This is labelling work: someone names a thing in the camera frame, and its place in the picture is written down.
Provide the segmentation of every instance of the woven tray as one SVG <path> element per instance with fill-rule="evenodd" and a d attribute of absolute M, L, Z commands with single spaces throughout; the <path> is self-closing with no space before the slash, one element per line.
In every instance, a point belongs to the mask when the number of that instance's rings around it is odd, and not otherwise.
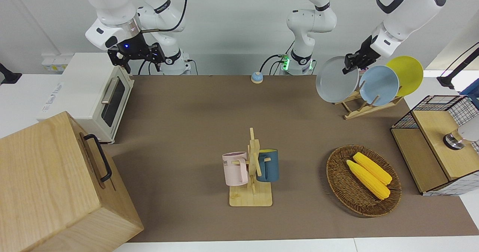
<path fill-rule="evenodd" d="M 387 199 L 380 200 L 364 186 L 349 170 L 346 160 L 361 152 L 381 166 L 392 177 L 388 185 L 391 191 Z M 335 196 L 352 211 L 368 217 L 383 216 L 391 211 L 401 199 L 401 184 L 391 165 L 378 153 L 364 146 L 342 146 L 331 153 L 326 164 L 328 183 Z"/>

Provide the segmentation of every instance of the mug handle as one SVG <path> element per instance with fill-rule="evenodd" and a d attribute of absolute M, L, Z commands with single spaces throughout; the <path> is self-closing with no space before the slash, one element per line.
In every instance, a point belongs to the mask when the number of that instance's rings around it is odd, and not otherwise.
<path fill-rule="evenodd" d="M 265 170 L 262 172 L 265 175 L 265 180 L 268 180 L 268 168 L 266 166 L 266 162 L 271 161 L 271 158 L 268 155 L 260 155 L 258 158 L 258 163 L 263 162 L 265 165 Z"/>
<path fill-rule="evenodd" d="M 241 182 L 248 181 L 248 171 L 246 170 L 246 160 L 244 158 L 238 158 L 239 166 L 241 167 Z"/>

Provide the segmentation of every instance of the label sticker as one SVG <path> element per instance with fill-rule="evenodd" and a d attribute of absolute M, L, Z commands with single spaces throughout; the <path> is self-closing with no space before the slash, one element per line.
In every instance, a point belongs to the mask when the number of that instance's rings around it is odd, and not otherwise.
<path fill-rule="evenodd" d="M 51 105 L 53 104 L 53 102 L 55 101 L 55 99 L 58 96 L 58 93 L 63 88 L 63 83 L 64 82 L 59 82 L 57 84 L 55 90 L 52 91 L 52 93 L 48 97 L 48 100 L 46 101 L 45 105 L 43 105 L 42 112 L 48 112 L 48 110 L 50 110 Z"/>

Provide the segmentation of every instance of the wooden cabinet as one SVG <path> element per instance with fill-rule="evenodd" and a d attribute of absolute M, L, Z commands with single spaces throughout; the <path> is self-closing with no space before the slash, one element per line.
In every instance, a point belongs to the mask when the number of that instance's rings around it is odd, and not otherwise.
<path fill-rule="evenodd" d="M 392 128 L 419 192 L 463 194 L 479 188 L 479 155 L 471 145 L 452 150 L 444 135 L 458 128 L 447 111 L 414 110 L 417 128 Z"/>
<path fill-rule="evenodd" d="M 143 230 L 112 158 L 85 134 L 63 112 L 0 139 L 0 251 L 111 252 Z"/>

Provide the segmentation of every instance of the pink mug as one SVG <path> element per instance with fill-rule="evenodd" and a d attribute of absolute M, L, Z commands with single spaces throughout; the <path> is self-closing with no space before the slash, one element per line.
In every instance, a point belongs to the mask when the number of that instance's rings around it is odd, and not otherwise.
<path fill-rule="evenodd" d="M 247 184 L 248 170 L 246 169 L 246 159 L 248 156 L 246 152 L 227 153 L 222 155 L 222 157 L 226 185 L 238 186 Z"/>

